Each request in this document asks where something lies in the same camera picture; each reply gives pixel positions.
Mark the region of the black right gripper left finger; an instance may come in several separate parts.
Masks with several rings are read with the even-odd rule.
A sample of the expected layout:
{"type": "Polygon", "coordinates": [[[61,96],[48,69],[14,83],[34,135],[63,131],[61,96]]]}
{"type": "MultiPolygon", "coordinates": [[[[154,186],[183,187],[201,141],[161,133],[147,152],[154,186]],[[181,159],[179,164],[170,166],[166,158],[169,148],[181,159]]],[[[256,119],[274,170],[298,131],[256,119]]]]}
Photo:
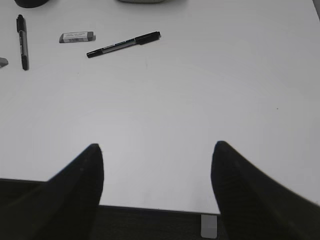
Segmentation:
{"type": "Polygon", "coordinates": [[[97,143],[48,181],[1,178],[0,238],[88,240],[103,185],[103,156],[97,143]]]}

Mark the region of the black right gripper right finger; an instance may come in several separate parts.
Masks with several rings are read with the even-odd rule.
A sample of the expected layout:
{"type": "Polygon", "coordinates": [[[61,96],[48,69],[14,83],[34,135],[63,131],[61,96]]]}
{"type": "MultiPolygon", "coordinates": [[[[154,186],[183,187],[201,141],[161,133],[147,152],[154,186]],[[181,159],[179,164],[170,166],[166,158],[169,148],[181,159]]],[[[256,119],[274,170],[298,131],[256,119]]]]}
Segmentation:
{"type": "Polygon", "coordinates": [[[269,177],[225,141],[215,144],[210,179],[230,240],[320,238],[320,206],[269,177]]]}

